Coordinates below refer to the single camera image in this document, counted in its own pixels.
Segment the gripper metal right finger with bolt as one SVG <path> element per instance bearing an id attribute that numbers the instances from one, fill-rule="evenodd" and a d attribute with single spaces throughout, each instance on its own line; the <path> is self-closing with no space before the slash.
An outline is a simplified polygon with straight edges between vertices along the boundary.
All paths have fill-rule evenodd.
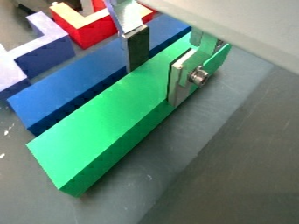
<path id="1" fill-rule="evenodd" d="M 190 28 L 190 48 L 169 65 L 166 101 L 177 107 L 190 92 L 192 84 L 205 82 L 208 73 L 201 71 L 202 62 L 210 57 L 217 39 L 197 28 Z"/>

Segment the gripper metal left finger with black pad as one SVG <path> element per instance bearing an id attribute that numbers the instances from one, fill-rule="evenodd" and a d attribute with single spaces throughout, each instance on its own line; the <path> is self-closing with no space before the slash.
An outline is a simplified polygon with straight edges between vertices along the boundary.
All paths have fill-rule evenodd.
<path id="1" fill-rule="evenodd" d="M 116 25 L 125 55 L 125 70 L 132 72 L 149 58 L 149 27 L 142 23 L 136 0 L 104 0 Z"/>

